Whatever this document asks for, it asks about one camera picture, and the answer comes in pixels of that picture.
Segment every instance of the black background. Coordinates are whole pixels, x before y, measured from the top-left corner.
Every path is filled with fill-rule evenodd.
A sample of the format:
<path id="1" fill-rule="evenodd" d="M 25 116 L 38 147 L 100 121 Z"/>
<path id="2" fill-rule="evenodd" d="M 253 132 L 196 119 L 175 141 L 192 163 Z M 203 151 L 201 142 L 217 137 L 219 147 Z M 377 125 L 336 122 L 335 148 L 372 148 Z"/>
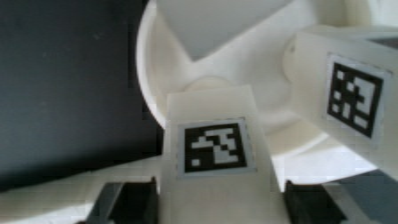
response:
<path id="1" fill-rule="evenodd" d="M 141 0 L 0 0 L 0 191 L 160 154 Z"/>

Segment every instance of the white plastic housing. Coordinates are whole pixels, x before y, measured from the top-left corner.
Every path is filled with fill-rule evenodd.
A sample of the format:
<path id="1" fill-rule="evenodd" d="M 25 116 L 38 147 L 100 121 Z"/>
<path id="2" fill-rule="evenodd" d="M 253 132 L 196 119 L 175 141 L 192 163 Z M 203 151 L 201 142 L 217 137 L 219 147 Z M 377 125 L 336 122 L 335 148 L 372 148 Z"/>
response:
<path id="1" fill-rule="evenodd" d="M 162 224 L 287 224 L 288 215 L 260 126 L 251 88 L 233 87 L 169 95 L 160 182 Z M 248 166 L 187 172 L 182 127 L 244 119 Z"/>
<path id="2" fill-rule="evenodd" d="M 313 27 L 297 34 L 285 64 L 294 111 L 395 179 L 397 37 L 397 28 Z"/>

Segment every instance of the black and white square marker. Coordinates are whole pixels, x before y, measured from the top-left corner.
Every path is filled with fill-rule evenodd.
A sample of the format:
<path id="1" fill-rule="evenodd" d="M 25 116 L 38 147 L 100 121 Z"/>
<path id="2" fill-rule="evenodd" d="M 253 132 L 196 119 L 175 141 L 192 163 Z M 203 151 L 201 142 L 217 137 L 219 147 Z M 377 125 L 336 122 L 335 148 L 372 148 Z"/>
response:
<path id="1" fill-rule="evenodd" d="M 230 119 L 182 127 L 180 176 L 255 170 L 246 120 Z"/>
<path id="2" fill-rule="evenodd" d="M 327 114 L 372 138 L 386 80 L 359 66 L 359 63 L 333 63 Z"/>

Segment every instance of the curved white surface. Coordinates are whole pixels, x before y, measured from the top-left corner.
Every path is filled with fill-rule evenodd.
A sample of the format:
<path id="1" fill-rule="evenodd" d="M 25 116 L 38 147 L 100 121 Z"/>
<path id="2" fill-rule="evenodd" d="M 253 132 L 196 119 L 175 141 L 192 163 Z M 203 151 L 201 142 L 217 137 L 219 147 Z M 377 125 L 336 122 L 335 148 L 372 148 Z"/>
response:
<path id="1" fill-rule="evenodd" d="M 375 169 L 367 162 L 361 169 L 349 169 L 347 167 L 352 167 L 356 161 L 347 159 L 347 154 L 336 154 L 336 159 L 331 160 L 331 152 L 345 147 L 324 145 L 327 135 L 301 121 L 288 109 L 290 82 L 283 71 L 287 45 L 297 31 L 308 26 L 315 24 L 347 25 L 345 8 L 345 0 L 322 2 L 295 0 L 198 62 L 191 60 L 176 41 L 155 1 L 150 2 L 141 24 L 139 82 L 160 125 L 166 126 L 169 93 L 216 88 L 217 85 L 251 84 L 274 162 L 283 160 L 285 163 L 283 169 L 278 171 L 279 180 L 283 181 L 290 177 L 303 184 L 324 183 L 329 180 L 326 177 L 331 176 L 331 167 L 336 168 L 333 171 L 336 179 Z M 205 82 L 207 77 L 219 77 L 226 82 Z"/>

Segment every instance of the white panel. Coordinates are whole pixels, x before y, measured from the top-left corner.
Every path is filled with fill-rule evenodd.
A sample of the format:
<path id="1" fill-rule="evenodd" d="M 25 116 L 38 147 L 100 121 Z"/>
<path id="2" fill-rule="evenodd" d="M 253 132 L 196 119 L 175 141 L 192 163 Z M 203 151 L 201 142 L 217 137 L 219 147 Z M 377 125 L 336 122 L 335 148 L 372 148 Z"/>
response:
<path id="1" fill-rule="evenodd" d="M 292 0 L 159 0 L 171 30 L 194 59 L 278 12 Z"/>

